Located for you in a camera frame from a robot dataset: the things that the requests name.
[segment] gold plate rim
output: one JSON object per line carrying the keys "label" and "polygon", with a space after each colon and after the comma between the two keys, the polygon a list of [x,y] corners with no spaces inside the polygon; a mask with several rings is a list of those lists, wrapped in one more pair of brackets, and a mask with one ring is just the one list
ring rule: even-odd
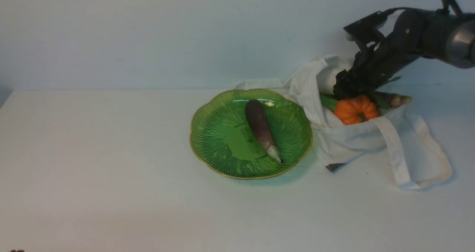
{"label": "gold plate rim", "polygon": [[312,146],[314,144],[314,135],[312,134],[310,136],[310,144],[307,148],[307,151],[305,151],[304,154],[302,154],[302,156],[297,160],[295,161],[294,164],[292,164],[292,166],[288,167],[288,169],[286,169],[285,171],[282,171],[280,173],[277,173],[277,174],[273,174],[273,175],[269,175],[269,176],[264,176],[264,177],[251,177],[251,178],[244,178],[244,177],[236,177],[236,176],[231,176],[231,175],[228,175],[228,174],[224,174],[220,171],[217,171],[216,169],[214,169],[212,166],[210,166],[206,161],[204,161],[201,157],[199,157],[197,154],[196,154],[196,151],[195,149],[193,148],[193,145],[191,145],[191,135],[193,133],[193,120],[195,118],[195,115],[196,113],[202,109],[205,105],[208,105],[209,103],[211,103],[214,99],[216,99],[217,97],[219,97],[220,95],[224,94],[224,93],[229,93],[229,92],[232,92],[232,91],[253,91],[253,90],[265,90],[265,91],[268,91],[268,92],[271,92],[271,93],[274,93],[274,94],[277,94],[278,96],[282,97],[284,100],[286,101],[289,101],[291,103],[294,103],[298,106],[300,106],[298,103],[296,103],[295,101],[292,101],[292,100],[289,100],[287,98],[285,98],[285,96],[283,96],[282,94],[276,92],[276,91],[273,91],[271,89],[265,89],[265,88],[255,88],[255,89],[231,89],[231,90],[226,90],[226,91],[223,91],[219,94],[217,94],[216,96],[214,96],[211,100],[209,100],[209,102],[205,103],[204,105],[200,106],[196,111],[195,113],[193,114],[193,116],[191,117],[191,121],[190,121],[190,137],[189,137],[189,142],[190,142],[190,148],[191,150],[193,151],[193,154],[195,154],[195,156],[197,157],[197,159],[199,159],[201,162],[203,162],[203,164],[205,164],[207,167],[209,167],[210,169],[212,169],[213,171],[215,171],[216,173],[224,176],[224,177],[227,177],[227,178],[231,178],[231,179],[235,179],[235,180],[265,180],[265,179],[270,179],[270,178],[274,178],[274,177],[277,177],[277,176],[280,176],[284,173],[286,173],[287,171],[290,171],[291,169],[293,169],[307,154],[308,152],[310,152],[310,149],[312,149]]}

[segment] orange pumpkin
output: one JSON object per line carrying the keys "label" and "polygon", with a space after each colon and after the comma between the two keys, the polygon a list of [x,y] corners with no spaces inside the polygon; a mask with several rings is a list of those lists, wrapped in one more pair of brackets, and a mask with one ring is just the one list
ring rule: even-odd
{"label": "orange pumpkin", "polygon": [[334,114],[345,125],[365,122],[380,116],[376,105],[365,95],[338,101]]}

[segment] purple eggplant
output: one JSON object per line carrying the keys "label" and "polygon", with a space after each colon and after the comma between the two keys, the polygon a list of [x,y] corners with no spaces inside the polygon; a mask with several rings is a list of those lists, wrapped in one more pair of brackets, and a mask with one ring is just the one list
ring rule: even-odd
{"label": "purple eggplant", "polygon": [[246,120],[256,140],[262,145],[268,156],[283,164],[279,149],[273,139],[266,116],[266,110],[259,100],[249,100],[245,107]]}

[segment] white cloth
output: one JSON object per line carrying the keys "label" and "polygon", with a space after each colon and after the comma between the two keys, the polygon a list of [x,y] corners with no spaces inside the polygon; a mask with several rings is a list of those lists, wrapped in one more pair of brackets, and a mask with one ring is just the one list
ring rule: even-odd
{"label": "white cloth", "polygon": [[344,125],[333,112],[322,107],[319,93],[332,94],[336,74],[350,68],[351,62],[339,56],[317,56],[285,82],[244,81],[236,88],[289,88],[286,97],[303,107],[314,135],[320,139],[315,142],[318,147],[314,147],[317,159],[330,171],[368,151],[387,147],[399,188],[420,189],[448,179],[452,169],[446,154],[432,138],[424,119],[407,105],[354,125]]}

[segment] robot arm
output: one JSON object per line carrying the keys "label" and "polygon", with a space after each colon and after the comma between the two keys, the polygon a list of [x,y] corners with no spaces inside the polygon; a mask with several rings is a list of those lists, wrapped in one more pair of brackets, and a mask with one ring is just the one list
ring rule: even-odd
{"label": "robot arm", "polygon": [[[457,68],[475,67],[475,13],[463,14],[455,0],[442,2],[444,8],[436,11],[394,8],[346,26],[344,30],[360,52],[351,69],[337,75],[334,94],[353,98],[370,93],[420,57],[438,59]],[[449,14],[449,5],[456,15]],[[385,37],[377,27],[397,10],[404,12]]]}

